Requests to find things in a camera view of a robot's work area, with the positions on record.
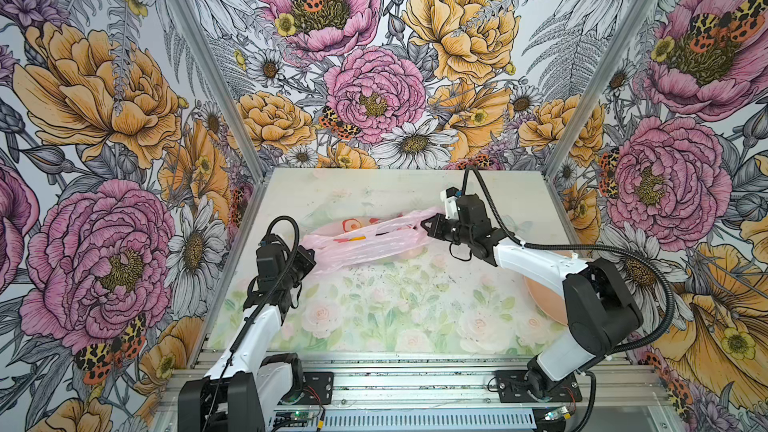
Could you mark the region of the pink plastic bag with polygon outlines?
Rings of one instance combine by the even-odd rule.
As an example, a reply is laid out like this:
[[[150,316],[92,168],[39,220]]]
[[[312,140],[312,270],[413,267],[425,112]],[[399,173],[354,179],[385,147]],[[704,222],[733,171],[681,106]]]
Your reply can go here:
[[[306,235],[300,244],[314,251],[313,273],[386,260],[405,260],[423,252],[432,241],[421,222],[439,213],[438,208],[412,211],[387,220],[353,217],[323,226]]]

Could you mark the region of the pink scalloped plate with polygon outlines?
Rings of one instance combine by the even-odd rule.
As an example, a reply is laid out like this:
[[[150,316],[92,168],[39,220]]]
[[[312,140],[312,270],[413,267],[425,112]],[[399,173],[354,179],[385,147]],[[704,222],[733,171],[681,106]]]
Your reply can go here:
[[[524,283],[541,311],[553,321],[564,326],[568,325],[565,301],[558,293],[528,276],[524,277]]]

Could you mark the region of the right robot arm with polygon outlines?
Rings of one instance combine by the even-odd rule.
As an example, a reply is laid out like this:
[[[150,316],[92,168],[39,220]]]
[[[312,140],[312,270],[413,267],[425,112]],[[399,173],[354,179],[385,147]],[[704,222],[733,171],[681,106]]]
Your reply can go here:
[[[429,237],[466,245],[472,257],[518,272],[563,299],[568,331],[528,362],[524,383],[531,397],[548,399],[566,378],[601,362],[643,324],[612,263],[566,257],[494,226],[488,204],[476,194],[451,187],[441,199],[445,211],[421,222]]]

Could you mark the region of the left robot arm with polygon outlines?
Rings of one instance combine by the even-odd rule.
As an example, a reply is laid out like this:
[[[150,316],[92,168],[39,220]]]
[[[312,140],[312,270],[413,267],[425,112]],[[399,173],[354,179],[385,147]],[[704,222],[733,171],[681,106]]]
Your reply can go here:
[[[256,251],[258,275],[243,322],[223,355],[201,379],[187,381],[177,399],[179,431],[266,431],[276,406],[303,387],[295,353],[270,355],[314,252],[269,233]]]

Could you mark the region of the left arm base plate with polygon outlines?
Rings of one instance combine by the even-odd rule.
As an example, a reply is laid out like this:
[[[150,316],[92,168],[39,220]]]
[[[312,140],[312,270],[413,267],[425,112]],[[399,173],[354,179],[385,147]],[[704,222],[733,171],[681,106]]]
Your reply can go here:
[[[330,405],[333,397],[335,374],[327,371],[305,372],[303,388],[286,394],[281,405]]]

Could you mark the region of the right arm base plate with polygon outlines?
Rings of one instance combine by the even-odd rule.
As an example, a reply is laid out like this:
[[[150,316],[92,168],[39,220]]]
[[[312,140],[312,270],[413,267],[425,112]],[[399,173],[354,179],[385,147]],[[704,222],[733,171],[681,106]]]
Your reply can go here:
[[[574,374],[555,382],[537,371],[497,370],[487,388],[497,393],[501,403],[578,403],[583,400]]]

